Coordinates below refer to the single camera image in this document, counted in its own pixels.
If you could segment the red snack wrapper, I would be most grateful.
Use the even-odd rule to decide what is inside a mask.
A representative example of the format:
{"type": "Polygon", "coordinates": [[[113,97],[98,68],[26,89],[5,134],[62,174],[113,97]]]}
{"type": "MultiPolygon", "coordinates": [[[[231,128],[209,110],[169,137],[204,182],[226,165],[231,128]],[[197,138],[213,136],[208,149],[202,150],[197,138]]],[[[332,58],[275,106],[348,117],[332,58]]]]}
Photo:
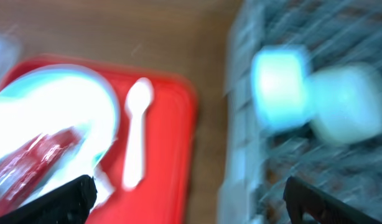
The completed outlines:
{"type": "Polygon", "coordinates": [[[39,134],[0,163],[0,216],[19,207],[61,157],[82,140],[75,128],[39,134]]]}

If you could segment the white plastic spoon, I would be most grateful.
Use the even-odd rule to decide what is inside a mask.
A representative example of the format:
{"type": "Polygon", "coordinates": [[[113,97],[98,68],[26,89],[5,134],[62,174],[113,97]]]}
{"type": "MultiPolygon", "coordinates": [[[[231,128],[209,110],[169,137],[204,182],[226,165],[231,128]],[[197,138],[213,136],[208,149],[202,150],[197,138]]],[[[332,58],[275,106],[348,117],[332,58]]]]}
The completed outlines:
{"type": "Polygon", "coordinates": [[[124,158],[122,188],[134,190],[146,171],[146,111],[154,99],[154,89],[148,78],[140,78],[126,96],[125,111],[129,118],[128,141],[124,158]]]}

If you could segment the light blue plate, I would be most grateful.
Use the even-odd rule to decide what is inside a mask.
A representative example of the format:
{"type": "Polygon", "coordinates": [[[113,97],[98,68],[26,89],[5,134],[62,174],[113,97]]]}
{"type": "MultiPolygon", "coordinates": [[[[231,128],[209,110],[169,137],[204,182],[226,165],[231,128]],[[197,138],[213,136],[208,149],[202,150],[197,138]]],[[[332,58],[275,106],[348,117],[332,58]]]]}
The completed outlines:
{"type": "Polygon", "coordinates": [[[94,178],[95,207],[114,193],[99,165],[119,128],[119,103],[113,87],[95,71],[77,65],[32,70],[0,91],[0,162],[38,134],[75,128],[81,141],[61,158],[31,192],[31,202],[87,174],[94,178]]]}

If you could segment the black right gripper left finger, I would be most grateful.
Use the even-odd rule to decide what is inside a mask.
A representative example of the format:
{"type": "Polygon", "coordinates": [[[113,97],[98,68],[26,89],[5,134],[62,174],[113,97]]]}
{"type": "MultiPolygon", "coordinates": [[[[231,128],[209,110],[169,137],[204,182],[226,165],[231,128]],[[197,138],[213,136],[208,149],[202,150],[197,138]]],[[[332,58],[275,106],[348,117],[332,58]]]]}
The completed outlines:
{"type": "Polygon", "coordinates": [[[96,202],[94,178],[82,175],[0,217],[0,224],[85,224],[96,202]]]}

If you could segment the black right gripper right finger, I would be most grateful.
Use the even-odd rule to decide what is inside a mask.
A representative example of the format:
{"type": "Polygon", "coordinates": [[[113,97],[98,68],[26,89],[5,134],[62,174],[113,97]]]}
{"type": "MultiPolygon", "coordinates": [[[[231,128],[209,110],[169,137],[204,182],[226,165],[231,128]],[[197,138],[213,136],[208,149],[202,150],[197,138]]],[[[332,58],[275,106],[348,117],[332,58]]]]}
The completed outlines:
{"type": "Polygon", "coordinates": [[[298,177],[286,180],[283,199],[292,224],[306,223],[305,213],[321,224],[382,224],[298,177]]]}

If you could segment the green bowl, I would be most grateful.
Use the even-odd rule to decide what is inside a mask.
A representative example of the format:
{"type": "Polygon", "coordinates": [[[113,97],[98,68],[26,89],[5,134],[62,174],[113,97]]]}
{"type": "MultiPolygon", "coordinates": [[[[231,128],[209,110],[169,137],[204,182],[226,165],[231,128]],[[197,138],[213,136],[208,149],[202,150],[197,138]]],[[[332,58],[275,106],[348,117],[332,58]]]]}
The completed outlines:
{"type": "Polygon", "coordinates": [[[382,76],[371,65],[318,70],[310,76],[309,93],[310,126],[321,141],[339,146],[382,134],[382,76]]]}

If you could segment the blue bowl with rice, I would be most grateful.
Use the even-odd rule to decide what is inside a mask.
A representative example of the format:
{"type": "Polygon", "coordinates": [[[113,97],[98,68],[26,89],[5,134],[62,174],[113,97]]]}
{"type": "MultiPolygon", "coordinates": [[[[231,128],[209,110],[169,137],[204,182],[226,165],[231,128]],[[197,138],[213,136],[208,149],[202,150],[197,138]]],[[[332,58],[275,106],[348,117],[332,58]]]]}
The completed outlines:
{"type": "Polygon", "coordinates": [[[263,47],[251,64],[258,124],[270,134],[299,128],[312,117],[307,90],[310,55],[301,45],[263,47]]]}

